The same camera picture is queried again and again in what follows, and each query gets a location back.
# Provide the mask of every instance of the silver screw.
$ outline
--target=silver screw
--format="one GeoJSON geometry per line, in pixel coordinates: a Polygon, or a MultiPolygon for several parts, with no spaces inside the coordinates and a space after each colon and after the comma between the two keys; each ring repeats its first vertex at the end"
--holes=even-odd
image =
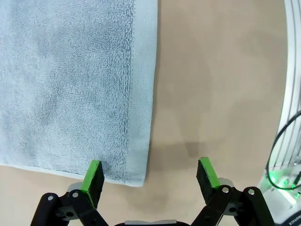
{"type": "Polygon", "coordinates": [[[72,194],[72,197],[73,197],[73,198],[76,198],[76,197],[78,197],[78,195],[79,195],[79,194],[78,194],[77,192],[75,192],[75,193],[72,194]]]}
{"type": "Polygon", "coordinates": [[[228,193],[228,192],[229,192],[229,189],[228,189],[227,187],[223,187],[223,188],[222,188],[222,192],[228,193]]]}
{"type": "Polygon", "coordinates": [[[255,194],[255,191],[253,189],[249,189],[248,193],[253,195],[253,194],[255,194]]]}

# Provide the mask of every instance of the screw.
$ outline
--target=screw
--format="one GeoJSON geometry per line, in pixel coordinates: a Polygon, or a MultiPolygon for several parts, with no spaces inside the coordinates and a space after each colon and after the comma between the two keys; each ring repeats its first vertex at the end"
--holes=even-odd
{"type": "Polygon", "coordinates": [[[228,189],[227,187],[223,187],[223,188],[222,188],[222,192],[228,193],[228,192],[229,192],[229,189],[228,189]]]}
{"type": "Polygon", "coordinates": [[[72,197],[73,197],[73,198],[76,198],[76,197],[78,197],[78,195],[79,195],[79,194],[78,194],[77,192],[75,192],[75,193],[72,194],[72,197]]]}
{"type": "Polygon", "coordinates": [[[253,189],[249,189],[248,193],[253,195],[253,194],[255,194],[255,191],[253,189]]]}

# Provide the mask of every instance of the beige table surface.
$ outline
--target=beige table surface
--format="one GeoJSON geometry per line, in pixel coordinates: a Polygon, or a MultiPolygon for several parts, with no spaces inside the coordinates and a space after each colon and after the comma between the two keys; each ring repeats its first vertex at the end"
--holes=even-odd
{"type": "MultiPolygon", "coordinates": [[[[98,209],[107,222],[191,223],[204,206],[200,156],[239,189],[256,185],[278,127],[286,56],[282,0],[159,1],[147,180],[105,183],[98,209]]],[[[24,226],[44,193],[62,195],[77,180],[0,167],[0,181],[0,224],[24,226]]]]}

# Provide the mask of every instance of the light blue terry cloth towel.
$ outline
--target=light blue terry cloth towel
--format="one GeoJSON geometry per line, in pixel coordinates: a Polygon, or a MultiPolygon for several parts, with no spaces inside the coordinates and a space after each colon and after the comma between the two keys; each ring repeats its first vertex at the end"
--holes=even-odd
{"type": "Polygon", "coordinates": [[[157,0],[0,1],[0,164],[142,186],[157,0]]]}

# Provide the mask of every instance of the towel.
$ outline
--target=towel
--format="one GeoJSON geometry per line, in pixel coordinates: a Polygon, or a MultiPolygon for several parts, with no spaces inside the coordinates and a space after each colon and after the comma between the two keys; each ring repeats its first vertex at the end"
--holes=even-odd
{"type": "Polygon", "coordinates": [[[157,0],[0,1],[0,164],[142,186],[157,0]]]}

